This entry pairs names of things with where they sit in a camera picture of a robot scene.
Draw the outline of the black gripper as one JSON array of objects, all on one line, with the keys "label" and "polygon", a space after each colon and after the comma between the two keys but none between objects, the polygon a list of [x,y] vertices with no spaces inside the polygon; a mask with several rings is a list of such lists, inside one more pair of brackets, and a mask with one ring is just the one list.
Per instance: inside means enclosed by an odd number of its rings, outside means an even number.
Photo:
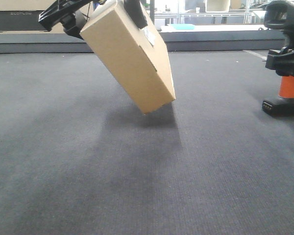
[{"label": "black gripper", "polygon": [[[45,30],[51,31],[60,22],[67,35],[83,40],[80,32],[87,23],[87,17],[80,11],[80,8],[90,2],[91,0],[56,0],[39,15],[38,23]],[[139,29],[147,26],[139,0],[124,0],[123,4],[124,9]]]}]

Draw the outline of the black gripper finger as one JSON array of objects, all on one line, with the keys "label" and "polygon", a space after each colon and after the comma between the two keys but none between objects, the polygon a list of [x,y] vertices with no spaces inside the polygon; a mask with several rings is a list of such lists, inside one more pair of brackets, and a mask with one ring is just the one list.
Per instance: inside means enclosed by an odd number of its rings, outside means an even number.
[{"label": "black gripper finger", "polygon": [[269,50],[265,68],[276,71],[280,76],[294,76],[294,50],[284,54],[279,50]]}]

